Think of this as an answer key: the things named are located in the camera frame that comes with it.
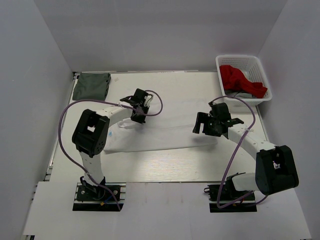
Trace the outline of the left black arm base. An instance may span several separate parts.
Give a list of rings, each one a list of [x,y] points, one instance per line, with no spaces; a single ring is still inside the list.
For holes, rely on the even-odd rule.
[[[75,190],[73,207],[74,212],[120,212],[125,203],[126,184],[105,184],[110,193],[100,186],[92,186],[80,178]]]

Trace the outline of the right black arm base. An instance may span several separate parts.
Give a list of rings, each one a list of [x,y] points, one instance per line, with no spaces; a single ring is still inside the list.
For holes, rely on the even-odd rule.
[[[248,191],[236,191],[234,184],[232,182],[232,178],[240,175],[236,173],[234,175],[228,176],[226,178],[225,183],[223,184],[221,196],[220,196],[220,205],[227,204],[245,194]],[[251,195],[245,197],[244,199],[237,201],[225,208],[218,208],[217,207],[217,198],[218,198],[218,191],[219,191],[220,184],[209,184],[207,187],[203,189],[205,194],[208,194],[209,198],[209,211],[210,213],[253,213],[257,212],[257,207],[255,205],[256,199],[255,195],[252,193]]]

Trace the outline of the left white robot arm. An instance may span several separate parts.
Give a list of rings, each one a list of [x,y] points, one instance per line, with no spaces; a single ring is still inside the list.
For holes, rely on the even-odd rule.
[[[121,99],[129,104],[127,107],[116,104],[98,111],[86,109],[82,112],[72,135],[72,142],[79,151],[83,167],[86,169],[81,183],[88,188],[88,193],[94,199],[99,200],[106,193],[101,152],[107,142],[109,127],[125,119],[144,124],[152,99],[152,94],[138,88],[133,96]]]

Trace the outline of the white t shirt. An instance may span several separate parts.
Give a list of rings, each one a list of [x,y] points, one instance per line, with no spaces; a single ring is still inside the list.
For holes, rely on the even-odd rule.
[[[144,124],[124,119],[108,129],[106,154],[160,151],[216,145],[217,138],[193,133],[197,113],[208,109],[204,98],[164,103],[162,112]]]

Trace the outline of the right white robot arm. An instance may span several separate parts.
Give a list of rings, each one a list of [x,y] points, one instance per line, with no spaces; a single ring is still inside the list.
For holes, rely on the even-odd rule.
[[[269,196],[299,185],[292,150],[263,140],[239,118],[232,118],[226,103],[211,105],[208,113],[198,112],[193,133],[221,137],[239,144],[255,160],[253,173],[227,177],[226,195],[236,200],[244,192],[259,191]]]

